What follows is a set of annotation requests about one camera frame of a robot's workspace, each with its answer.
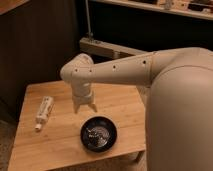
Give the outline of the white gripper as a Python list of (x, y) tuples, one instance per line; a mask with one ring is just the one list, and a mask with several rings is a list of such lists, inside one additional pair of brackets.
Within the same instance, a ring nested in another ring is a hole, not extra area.
[(83, 92), (83, 91), (74, 91), (73, 95), (72, 95), (72, 100), (74, 105), (74, 113), (77, 114), (79, 109), (80, 109), (80, 105), (86, 105), (86, 104), (90, 104), (90, 107), (97, 112), (97, 107), (95, 103), (92, 103), (94, 101), (94, 93), (92, 90), (89, 90), (87, 92)]

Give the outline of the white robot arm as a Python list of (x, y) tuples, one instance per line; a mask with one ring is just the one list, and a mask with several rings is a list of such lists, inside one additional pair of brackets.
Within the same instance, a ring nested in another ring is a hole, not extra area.
[(98, 64), (81, 53), (60, 76), (76, 106), (93, 101), (93, 83), (147, 87), (147, 170), (213, 171), (213, 51), (177, 48)]

